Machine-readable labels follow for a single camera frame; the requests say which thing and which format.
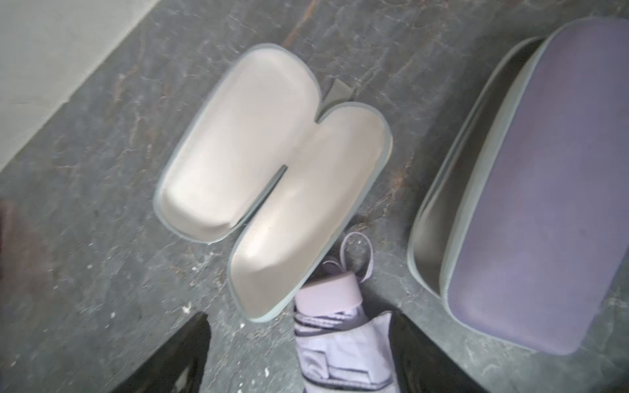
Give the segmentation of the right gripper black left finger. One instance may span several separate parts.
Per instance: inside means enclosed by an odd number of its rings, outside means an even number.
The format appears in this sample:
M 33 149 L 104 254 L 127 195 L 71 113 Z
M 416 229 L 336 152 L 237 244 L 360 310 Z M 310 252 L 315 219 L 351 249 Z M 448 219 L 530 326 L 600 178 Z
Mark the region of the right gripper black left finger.
M 197 312 L 113 391 L 198 393 L 210 343 L 207 314 Z

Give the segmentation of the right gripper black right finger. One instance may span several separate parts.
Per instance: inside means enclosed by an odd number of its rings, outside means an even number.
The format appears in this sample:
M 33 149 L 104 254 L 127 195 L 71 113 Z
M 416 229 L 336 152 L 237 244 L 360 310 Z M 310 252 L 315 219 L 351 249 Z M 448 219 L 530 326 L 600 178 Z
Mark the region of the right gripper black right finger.
M 402 392 L 485 391 L 401 312 L 392 314 L 388 337 Z

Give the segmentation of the white zippered umbrella sleeve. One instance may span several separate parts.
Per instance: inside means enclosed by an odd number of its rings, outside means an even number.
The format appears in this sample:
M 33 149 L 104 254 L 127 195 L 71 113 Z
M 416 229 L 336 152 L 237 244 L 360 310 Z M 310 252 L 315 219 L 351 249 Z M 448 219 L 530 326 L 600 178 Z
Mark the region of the white zippered umbrella sleeve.
M 250 321 L 277 317 L 347 227 L 391 155 L 383 114 L 322 93 L 276 44 L 244 52 L 162 172 L 153 208 L 190 242 L 238 233 L 227 282 Z

